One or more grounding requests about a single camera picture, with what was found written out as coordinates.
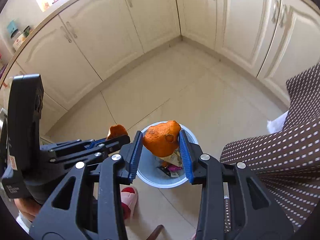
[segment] white wall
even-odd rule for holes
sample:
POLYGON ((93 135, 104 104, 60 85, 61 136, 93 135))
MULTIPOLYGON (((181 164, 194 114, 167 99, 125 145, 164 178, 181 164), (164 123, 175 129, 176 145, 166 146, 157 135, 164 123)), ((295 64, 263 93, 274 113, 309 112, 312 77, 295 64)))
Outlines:
POLYGON ((15 21, 20 31, 23 31, 28 25, 35 28, 66 1, 68 0, 59 0, 42 12, 36 0, 8 0, 0 13, 0 52, 3 55, 3 61, 8 63, 14 54, 12 41, 6 29, 12 20, 15 21))

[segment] hand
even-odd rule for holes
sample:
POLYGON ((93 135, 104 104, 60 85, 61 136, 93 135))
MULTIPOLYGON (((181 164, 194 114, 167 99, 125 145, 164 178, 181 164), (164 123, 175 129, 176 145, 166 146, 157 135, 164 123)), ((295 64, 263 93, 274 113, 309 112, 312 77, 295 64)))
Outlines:
POLYGON ((15 198, 14 203, 24 217, 33 221, 40 211, 40 204, 31 198, 15 198))

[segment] tile floor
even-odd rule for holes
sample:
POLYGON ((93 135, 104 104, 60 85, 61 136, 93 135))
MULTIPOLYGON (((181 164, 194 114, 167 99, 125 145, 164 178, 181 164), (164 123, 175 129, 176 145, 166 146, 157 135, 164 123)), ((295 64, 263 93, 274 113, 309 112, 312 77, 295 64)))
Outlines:
MULTIPOLYGON (((114 81, 47 134, 53 141, 103 138, 124 125, 131 138, 158 121, 176 120, 219 159, 228 142, 267 133, 267 120, 283 113, 257 86, 218 59, 180 42, 114 81)), ((186 240, 197 226, 201 187, 151 187, 139 178, 139 200, 127 227, 129 240, 146 239, 163 224, 161 239, 186 240)))

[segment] polka dot fabric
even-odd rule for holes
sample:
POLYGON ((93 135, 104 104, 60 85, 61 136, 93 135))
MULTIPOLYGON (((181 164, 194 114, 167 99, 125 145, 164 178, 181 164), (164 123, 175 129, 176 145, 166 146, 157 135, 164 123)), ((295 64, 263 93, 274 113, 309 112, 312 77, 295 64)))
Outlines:
POLYGON ((281 132, 229 143, 220 158, 255 171, 295 231, 320 199, 319 77, 317 64, 287 81, 291 105, 281 132))

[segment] white label sticker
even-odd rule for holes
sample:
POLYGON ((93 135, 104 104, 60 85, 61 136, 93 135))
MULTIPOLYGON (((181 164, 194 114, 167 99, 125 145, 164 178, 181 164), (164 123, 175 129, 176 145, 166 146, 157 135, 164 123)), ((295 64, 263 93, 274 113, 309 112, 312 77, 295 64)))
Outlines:
POLYGON ((14 156, 11 156, 11 155, 9 155, 9 156, 10 156, 12 169, 17 171, 18 169, 17 169, 17 164, 16 164, 16 158, 14 156))

